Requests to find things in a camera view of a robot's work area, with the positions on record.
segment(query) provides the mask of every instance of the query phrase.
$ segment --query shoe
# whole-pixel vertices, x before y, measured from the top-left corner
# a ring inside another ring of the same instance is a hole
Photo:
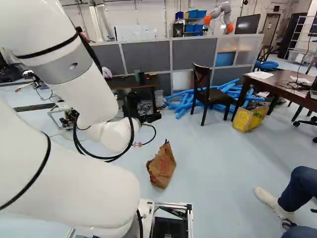
[[[293,220],[294,212],[284,211],[284,209],[277,203],[277,197],[274,197],[269,191],[266,191],[261,187],[256,187],[254,189],[254,194],[262,203],[269,206],[279,219]]]

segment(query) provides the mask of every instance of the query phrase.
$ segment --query paper bag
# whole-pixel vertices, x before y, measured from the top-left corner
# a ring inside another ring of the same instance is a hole
[[[267,112],[268,106],[260,106],[251,111],[239,107],[232,126],[245,133],[258,127],[264,120]]]
[[[169,141],[165,140],[154,159],[147,161],[146,165],[151,183],[154,186],[166,188],[176,168],[176,161]]]

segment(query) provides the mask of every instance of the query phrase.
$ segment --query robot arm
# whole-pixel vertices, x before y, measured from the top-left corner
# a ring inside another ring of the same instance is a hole
[[[219,7],[217,7],[215,10],[213,10],[208,15],[206,15],[203,21],[205,24],[209,25],[210,21],[212,19],[216,19],[217,17],[219,17],[222,12],[224,12],[223,21],[224,21],[224,24],[226,25],[225,34],[229,34],[233,31],[233,23],[230,21],[231,6],[228,1],[223,2]]]
[[[130,128],[124,120],[114,126],[106,122],[117,114],[117,101],[59,1],[1,3],[0,46],[11,49],[80,113],[78,127],[94,125],[91,130],[98,133],[97,140],[106,136],[108,142],[109,136],[118,136],[128,141]],[[1,99],[0,110],[3,212],[63,222],[99,237],[119,238],[128,231],[140,199],[139,183],[132,173],[50,141],[22,121]],[[110,147],[117,146],[115,141]],[[115,150],[125,146],[122,142]],[[46,157],[48,160],[33,185],[3,207],[23,190]]]

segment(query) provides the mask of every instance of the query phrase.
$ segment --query cubicle partition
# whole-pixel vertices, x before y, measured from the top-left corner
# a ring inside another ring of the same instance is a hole
[[[165,95],[170,95],[175,83],[184,83],[184,87],[191,85],[188,80],[191,80],[192,62],[211,69],[212,85],[223,84],[252,71],[262,39],[263,34],[224,35],[101,42],[91,46],[101,65],[109,68],[114,76],[133,75],[138,69],[155,73],[160,81],[159,88]],[[177,72],[186,74],[173,82]]]

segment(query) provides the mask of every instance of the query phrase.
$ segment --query yellow bag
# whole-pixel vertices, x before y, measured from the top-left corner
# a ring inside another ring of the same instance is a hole
[[[258,127],[264,120],[267,112],[268,106],[260,106],[251,111],[239,107],[232,126],[245,133]]]

